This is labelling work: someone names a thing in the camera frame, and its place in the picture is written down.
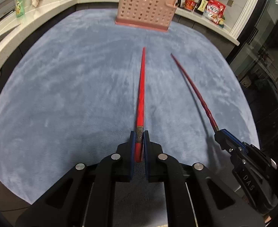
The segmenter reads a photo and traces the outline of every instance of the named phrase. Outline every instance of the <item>sauce bottle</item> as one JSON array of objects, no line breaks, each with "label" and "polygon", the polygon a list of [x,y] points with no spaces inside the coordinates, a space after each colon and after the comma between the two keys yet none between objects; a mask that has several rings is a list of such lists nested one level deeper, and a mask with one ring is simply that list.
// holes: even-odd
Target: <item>sauce bottle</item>
[{"label": "sauce bottle", "polygon": [[208,0],[199,0],[194,11],[202,15],[204,13],[207,4],[208,4]]}]

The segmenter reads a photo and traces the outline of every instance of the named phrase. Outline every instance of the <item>white countertop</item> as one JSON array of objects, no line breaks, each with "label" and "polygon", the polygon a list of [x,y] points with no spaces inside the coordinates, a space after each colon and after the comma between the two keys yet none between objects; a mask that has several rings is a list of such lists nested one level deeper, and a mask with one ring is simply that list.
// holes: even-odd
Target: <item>white countertop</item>
[{"label": "white countertop", "polygon": [[[55,15],[61,13],[65,9],[77,4],[77,3],[91,3],[91,2],[119,2],[119,0],[49,0],[54,1],[40,6],[36,9],[32,9],[26,12],[25,16],[16,18],[15,13],[9,15],[7,18],[0,22],[0,35],[9,29],[16,27],[10,34],[8,34],[0,42],[0,69],[7,60],[7,58],[12,54],[12,52],[37,28],[42,24],[47,22],[49,19]],[[191,19],[209,29],[222,35],[235,45],[239,45],[236,38],[232,37],[228,31],[220,28],[211,21],[196,15],[192,12],[186,11],[184,9],[177,8],[176,14],[183,16],[185,18]]]}]

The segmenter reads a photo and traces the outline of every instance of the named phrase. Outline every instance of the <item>silver bolt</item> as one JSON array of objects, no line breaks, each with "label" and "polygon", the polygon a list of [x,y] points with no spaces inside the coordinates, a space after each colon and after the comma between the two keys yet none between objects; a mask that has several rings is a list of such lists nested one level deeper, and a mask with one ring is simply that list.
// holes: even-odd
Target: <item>silver bolt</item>
[{"label": "silver bolt", "polygon": [[204,166],[201,163],[196,163],[194,164],[194,168],[198,171],[201,171],[204,168]]},{"label": "silver bolt", "polygon": [[114,160],[118,160],[118,159],[121,158],[121,155],[119,155],[119,154],[112,154],[111,158],[114,159]]},{"label": "silver bolt", "polygon": [[76,165],[77,170],[83,170],[85,168],[85,165],[83,163],[79,163]]},{"label": "silver bolt", "polygon": [[167,156],[167,154],[159,154],[159,155],[158,155],[158,158],[159,158],[160,160],[166,160],[166,159],[168,158],[168,156]]}]

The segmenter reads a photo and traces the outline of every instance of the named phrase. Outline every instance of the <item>red package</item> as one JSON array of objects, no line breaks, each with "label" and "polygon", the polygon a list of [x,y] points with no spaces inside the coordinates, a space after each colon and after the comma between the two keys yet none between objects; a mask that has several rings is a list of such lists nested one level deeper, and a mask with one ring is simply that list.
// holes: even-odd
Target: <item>red package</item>
[{"label": "red package", "polygon": [[217,0],[209,0],[203,16],[211,20],[212,22],[219,24],[220,19],[223,16],[225,5]]}]

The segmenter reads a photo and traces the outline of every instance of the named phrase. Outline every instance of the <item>blue fuzzy rug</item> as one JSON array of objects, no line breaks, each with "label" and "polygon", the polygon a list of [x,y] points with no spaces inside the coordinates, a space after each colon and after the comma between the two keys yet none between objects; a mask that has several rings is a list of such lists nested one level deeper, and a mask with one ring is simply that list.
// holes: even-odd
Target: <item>blue fuzzy rug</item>
[{"label": "blue fuzzy rug", "polygon": [[[181,163],[203,163],[235,190],[229,154],[214,142],[208,118],[170,53],[219,128],[259,147],[248,103],[225,59],[184,25],[172,22],[161,33],[115,25],[116,14],[88,9],[69,15],[14,69],[0,95],[0,181],[33,203],[76,163],[98,163],[127,141],[146,47],[144,128],[150,140]],[[115,226],[167,223],[163,185],[148,185],[143,167],[136,165],[131,186],[117,185]]]}]

